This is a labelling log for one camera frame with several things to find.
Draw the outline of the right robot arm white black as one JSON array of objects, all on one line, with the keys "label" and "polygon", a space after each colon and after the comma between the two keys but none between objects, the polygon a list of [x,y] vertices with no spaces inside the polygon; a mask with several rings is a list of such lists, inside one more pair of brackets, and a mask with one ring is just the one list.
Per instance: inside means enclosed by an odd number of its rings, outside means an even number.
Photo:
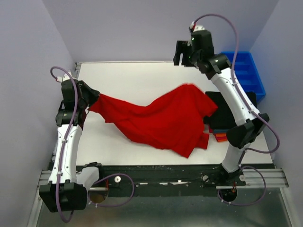
[{"label": "right robot arm white black", "polygon": [[220,91],[232,112],[236,126],[227,131],[228,150],[221,163],[218,181],[229,185],[235,180],[235,172],[243,159],[243,153],[262,132],[269,116],[261,114],[250,101],[239,81],[228,57],[214,52],[211,33],[199,26],[190,29],[188,41],[178,40],[173,58],[175,66],[196,67],[205,74]]}]

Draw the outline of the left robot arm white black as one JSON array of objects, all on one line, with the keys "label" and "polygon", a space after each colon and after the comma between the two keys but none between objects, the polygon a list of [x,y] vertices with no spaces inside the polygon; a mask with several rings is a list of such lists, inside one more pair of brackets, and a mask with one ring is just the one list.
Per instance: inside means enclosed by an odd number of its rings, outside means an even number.
[{"label": "left robot arm white black", "polygon": [[105,181],[100,163],[89,163],[76,171],[86,110],[98,100],[99,92],[77,79],[63,81],[61,86],[63,100],[55,118],[58,133],[55,161],[47,184],[39,189],[39,196],[50,212],[85,209],[90,187],[99,187]]}]

